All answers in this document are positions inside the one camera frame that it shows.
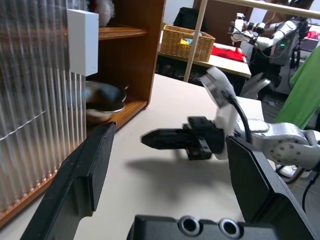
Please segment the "background humanoid robot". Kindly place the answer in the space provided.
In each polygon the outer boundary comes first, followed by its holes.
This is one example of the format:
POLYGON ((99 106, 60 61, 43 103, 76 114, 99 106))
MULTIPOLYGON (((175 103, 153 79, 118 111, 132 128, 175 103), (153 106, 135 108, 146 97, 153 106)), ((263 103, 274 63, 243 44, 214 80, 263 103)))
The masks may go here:
POLYGON ((298 17, 271 26, 271 37, 263 22, 245 21, 243 13, 237 13, 229 26, 228 34, 233 42, 245 42, 252 46, 249 59, 251 78, 246 80, 240 92, 243 98, 257 99, 259 92, 266 88, 274 91, 282 80, 281 68, 286 65, 289 55, 300 37, 303 22, 298 17))

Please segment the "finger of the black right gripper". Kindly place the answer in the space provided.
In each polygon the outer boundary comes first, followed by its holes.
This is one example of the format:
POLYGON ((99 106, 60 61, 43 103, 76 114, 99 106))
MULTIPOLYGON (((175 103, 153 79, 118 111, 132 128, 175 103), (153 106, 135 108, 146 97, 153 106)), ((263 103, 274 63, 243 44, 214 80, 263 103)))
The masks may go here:
POLYGON ((152 137, 175 137, 175 136, 187 136, 191 133, 188 129, 183 128, 158 128, 152 130, 146 134, 146 136, 152 137))
POLYGON ((143 136, 141 142, 157 150, 188 149, 193 146, 192 137, 148 137, 143 136))

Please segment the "person in green shirt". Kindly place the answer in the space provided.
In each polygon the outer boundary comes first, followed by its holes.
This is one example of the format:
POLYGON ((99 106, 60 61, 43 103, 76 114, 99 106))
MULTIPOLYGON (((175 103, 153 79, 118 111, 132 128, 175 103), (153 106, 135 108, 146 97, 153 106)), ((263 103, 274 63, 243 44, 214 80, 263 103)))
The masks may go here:
POLYGON ((293 88, 274 122, 304 129, 320 107, 320 46, 298 68, 290 84, 293 88))

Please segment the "white shoe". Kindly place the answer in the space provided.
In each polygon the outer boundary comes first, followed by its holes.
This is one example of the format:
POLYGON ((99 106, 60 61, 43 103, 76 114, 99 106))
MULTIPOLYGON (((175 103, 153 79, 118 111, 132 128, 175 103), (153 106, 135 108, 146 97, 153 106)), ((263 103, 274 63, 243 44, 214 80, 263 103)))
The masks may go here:
MULTIPOLYGON (((298 167, 296 165, 285 165, 282 169, 279 170, 279 174, 285 178, 290 179, 297 170, 298 167)), ((306 179, 310 175, 310 173, 311 171, 305 170, 301 175, 301 178, 306 179)))

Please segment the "wicker basket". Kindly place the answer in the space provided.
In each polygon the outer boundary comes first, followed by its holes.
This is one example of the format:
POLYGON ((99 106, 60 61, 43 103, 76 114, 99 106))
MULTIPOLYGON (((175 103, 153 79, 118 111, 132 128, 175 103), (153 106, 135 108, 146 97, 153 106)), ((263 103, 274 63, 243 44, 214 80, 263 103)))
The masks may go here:
MULTIPOLYGON (((188 58, 194 43, 195 30, 168 25, 163 27, 159 52, 161 54, 188 58)), ((208 62, 212 54, 216 38, 200 31, 193 59, 208 62)))

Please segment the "wooden cabinet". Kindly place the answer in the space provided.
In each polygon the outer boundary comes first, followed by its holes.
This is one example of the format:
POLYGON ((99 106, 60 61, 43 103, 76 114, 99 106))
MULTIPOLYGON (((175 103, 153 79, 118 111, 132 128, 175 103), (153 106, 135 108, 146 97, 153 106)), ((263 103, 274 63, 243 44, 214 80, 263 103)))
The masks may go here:
MULTIPOLYGON (((166 0, 112 2, 114 17, 98 31, 98 72, 85 76, 85 82, 128 85, 124 110, 109 119, 121 127, 150 103, 166 0)), ((85 107, 86 137, 95 126, 104 123, 88 124, 85 107)), ((56 173, 0 214, 0 229, 42 194, 56 173)))

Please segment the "white background table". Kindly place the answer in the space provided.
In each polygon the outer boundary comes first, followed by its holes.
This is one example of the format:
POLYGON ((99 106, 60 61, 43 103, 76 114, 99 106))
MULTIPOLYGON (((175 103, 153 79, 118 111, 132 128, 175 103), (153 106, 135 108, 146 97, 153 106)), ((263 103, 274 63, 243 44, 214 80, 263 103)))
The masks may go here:
MULTIPOLYGON (((229 46, 229 45, 224 45, 219 43, 214 43, 213 45, 217 48, 228 49, 232 51, 236 49, 236 47, 234 46, 229 46)), ((188 62, 188 58, 167 55, 164 53, 160 53, 160 50, 161 50, 161 43, 159 43, 159 46, 158 46, 158 53, 161 56, 169 57, 175 60, 181 60, 183 62, 188 62)), ((239 62, 239 61, 223 58, 220 56, 211 55, 208 62, 193 60, 193 64, 198 66, 203 66, 206 68, 211 68, 214 66, 226 73, 238 75, 245 78, 251 78, 252 74, 249 69, 247 60, 245 57, 243 57, 243 60, 244 62, 239 62)))

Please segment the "light wooden frame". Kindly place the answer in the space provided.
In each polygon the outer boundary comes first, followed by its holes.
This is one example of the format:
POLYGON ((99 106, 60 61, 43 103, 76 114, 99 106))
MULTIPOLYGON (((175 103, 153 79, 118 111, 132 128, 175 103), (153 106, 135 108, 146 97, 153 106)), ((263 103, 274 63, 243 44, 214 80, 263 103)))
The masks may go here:
MULTIPOLYGON (((214 0, 214 1, 225 2, 229 4, 235 4, 235 5, 246 6, 251 8, 264 9, 264 10, 269 10, 275 13, 278 12, 278 13, 288 14, 292 16, 299 16, 299 17, 320 20, 320 11, 307 10, 307 9, 302 9, 302 8, 297 8, 292 6, 262 2, 259 0, 214 0)), ((195 33, 194 35, 191 35, 193 37, 193 41, 192 41, 191 50, 189 52, 189 56, 187 60, 186 70, 184 73, 184 79, 183 79, 184 82, 189 81, 189 76, 190 76, 190 72, 191 72, 191 68, 193 65, 193 60, 196 52, 196 47, 198 43, 199 32, 201 30, 201 26, 203 23, 207 2, 208 0, 201 0, 199 14, 198 14, 197 22, 195 26, 195 33)))

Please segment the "white plush bear toy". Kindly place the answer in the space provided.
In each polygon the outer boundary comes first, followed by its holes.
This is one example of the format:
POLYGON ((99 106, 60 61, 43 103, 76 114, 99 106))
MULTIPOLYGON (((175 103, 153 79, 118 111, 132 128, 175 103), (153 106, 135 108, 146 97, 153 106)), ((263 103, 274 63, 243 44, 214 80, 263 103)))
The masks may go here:
POLYGON ((99 27, 106 27, 115 15, 115 6, 112 0, 86 0, 87 10, 98 14, 99 27))

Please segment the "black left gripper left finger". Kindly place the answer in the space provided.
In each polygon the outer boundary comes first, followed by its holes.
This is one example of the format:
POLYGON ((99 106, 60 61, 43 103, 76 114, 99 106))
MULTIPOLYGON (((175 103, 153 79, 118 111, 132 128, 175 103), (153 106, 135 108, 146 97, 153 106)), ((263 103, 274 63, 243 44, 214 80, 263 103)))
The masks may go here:
POLYGON ((20 240, 73 240, 105 182, 116 123, 97 127, 62 163, 20 240))

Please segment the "red cloth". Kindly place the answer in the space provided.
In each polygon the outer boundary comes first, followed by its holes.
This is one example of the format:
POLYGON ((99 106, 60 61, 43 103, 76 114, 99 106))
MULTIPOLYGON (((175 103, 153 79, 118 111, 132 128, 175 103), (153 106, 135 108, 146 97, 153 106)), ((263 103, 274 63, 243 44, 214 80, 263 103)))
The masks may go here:
POLYGON ((225 45, 218 45, 217 43, 213 44, 211 55, 242 63, 244 63, 247 58, 247 55, 241 48, 235 47, 234 49, 230 49, 225 45))

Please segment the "black jacket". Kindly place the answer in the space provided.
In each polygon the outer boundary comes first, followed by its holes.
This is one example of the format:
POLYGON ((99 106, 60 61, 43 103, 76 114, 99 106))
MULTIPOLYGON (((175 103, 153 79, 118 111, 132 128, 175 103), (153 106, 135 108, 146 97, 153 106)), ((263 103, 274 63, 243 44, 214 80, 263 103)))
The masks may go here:
POLYGON ((173 26, 195 30, 199 10, 195 8, 181 7, 173 22, 173 26))

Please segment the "white door handle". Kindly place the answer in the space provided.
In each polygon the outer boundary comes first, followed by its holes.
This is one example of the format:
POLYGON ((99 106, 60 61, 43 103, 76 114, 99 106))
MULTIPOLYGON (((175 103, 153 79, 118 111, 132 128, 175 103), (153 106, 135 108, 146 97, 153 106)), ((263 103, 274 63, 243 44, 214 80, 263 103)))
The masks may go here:
POLYGON ((68 9, 68 55, 71 72, 91 76, 98 72, 99 15, 68 9))

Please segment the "steel bowl with handles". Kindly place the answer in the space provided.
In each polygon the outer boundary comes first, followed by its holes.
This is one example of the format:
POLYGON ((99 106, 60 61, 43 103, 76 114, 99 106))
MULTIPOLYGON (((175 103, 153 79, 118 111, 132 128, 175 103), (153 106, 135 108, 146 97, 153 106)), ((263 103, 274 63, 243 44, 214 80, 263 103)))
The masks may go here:
POLYGON ((128 85, 86 81, 85 103, 88 124, 100 124, 125 109, 128 85))

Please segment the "ribbed clear sliding door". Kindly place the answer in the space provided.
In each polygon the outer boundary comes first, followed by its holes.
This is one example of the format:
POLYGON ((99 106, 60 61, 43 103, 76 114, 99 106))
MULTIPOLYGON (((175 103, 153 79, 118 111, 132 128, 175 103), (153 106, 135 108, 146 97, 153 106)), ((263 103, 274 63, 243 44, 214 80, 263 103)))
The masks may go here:
POLYGON ((69 66, 67 11, 86 0, 0 0, 0 215, 86 138, 85 76, 69 66))

